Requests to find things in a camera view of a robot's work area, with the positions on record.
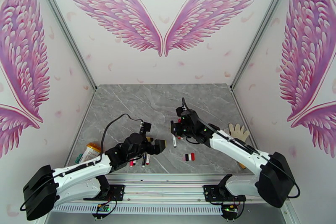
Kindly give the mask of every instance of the beige glove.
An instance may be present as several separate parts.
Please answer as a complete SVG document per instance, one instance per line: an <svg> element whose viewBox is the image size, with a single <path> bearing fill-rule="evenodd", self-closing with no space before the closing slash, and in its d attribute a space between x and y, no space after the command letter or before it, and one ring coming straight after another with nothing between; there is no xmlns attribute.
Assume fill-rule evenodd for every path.
<svg viewBox="0 0 336 224"><path fill-rule="evenodd" d="M233 138L238 138L238 139L242 140L243 142L246 142L246 139L249 136L249 131L246 130L244 132L244 130L245 130L244 126L242 126L240 128L240 124L236 124L236 126L234 128L233 124L229 124L228 127L230 129L230 134ZM246 166L244 166L243 164L241 164L241 163L238 163L238 164L240 165L240 167L242 169L246 168Z"/></svg>

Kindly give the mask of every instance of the marker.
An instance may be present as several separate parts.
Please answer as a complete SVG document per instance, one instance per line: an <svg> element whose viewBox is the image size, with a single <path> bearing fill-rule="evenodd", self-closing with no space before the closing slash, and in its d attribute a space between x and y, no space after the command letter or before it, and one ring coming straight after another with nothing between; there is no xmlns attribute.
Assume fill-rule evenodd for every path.
<svg viewBox="0 0 336 224"><path fill-rule="evenodd" d="M146 165L150 164L150 154L147 154L147 158L146 158Z"/></svg>
<svg viewBox="0 0 336 224"><path fill-rule="evenodd" d="M173 135L173 145L174 145L174 148L177 147L177 145L176 145L176 137L174 135Z"/></svg>
<svg viewBox="0 0 336 224"><path fill-rule="evenodd" d="M142 156L142 167L145 167L146 165L146 155L147 153L145 152L144 155Z"/></svg>

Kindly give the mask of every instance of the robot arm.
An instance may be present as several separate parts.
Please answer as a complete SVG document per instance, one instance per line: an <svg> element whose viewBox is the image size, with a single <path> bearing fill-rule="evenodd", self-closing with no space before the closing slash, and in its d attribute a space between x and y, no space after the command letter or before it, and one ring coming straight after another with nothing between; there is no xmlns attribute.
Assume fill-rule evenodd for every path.
<svg viewBox="0 0 336 224"><path fill-rule="evenodd" d="M223 200L232 201L234 196L252 195L260 196L272 206L282 207L296 185L285 157L278 152L270 155L256 150L231 137L217 126L201 120L194 110L187 107L184 99L182 103L182 107L176 109L181 122L171 121L174 136L193 137L198 143L227 154L254 173L251 178L226 175L218 185Z"/></svg>
<svg viewBox="0 0 336 224"><path fill-rule="evenodd" d="M24 186L27 220L35 220L52 210L54 206L78 199L105 200L110 185L105 177L119 170L136 157L147 152L157 155L165 149L165 140L146 139L151 124L142 123L139 133L133 133L123 143L105 151L100 156L64 168L41 167Z"/></svg>

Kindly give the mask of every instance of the gray marble tabletop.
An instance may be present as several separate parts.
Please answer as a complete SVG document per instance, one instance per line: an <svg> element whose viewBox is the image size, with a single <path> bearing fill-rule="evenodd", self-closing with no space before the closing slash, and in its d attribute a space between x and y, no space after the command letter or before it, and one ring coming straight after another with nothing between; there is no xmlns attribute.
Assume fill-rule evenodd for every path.
<svg viewBox="0 0 336 224"><path fill-rule="evenodd" d="M127 166L118 173L249 173L247 169L242 170L234 159L205 145L193 145L183 139L177 140L177 147L173 147L170 121L178 120L175 109L181 106L182 97L185 97L188 107L207 123L226 130L229 123L243 124L226 84L101 85L69 164L74 164L87 143L100 143L104 128L111 120L128 113L135 119L152 123L147 135L165 139L167 147L163 153L151 156L148 166L142 167L139 160L137 165ZM104 150L123 142L133 132L139 132L139 122L123 117L109 128ZM186 153L195 153L195 161L183 161Z"/></svg>

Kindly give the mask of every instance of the angel wing mural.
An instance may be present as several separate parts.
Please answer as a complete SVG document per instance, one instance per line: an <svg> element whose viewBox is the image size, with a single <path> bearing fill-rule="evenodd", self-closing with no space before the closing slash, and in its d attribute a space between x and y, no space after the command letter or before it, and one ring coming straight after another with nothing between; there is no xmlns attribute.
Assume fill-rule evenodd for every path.
<svg viewBox="0 0 336 224"><path fill-rule="evenodd" d="M37 0L4 0L0 10L0 68L18 103L0 104L0 158L18 147L22 130L43 122L39 106L49 92L47 47Z"/></svg>
<svg viewBox="0 0 336 224"><path fill-rule="evenodd" d="M210 37L253 0L186 0L164 40L141 0L73 0L124 43L140 51L153 48L159 56L173 48L186 51Z"/></svg>
<svg viewBox="0 0 336 224"><path fill-rule="evenodd" d="M333 0L290 0L280 74L281 98L291 104L288 121L303 125L313 144L335 157L336 105L313 103L335 58L336 11Z"/></svg>

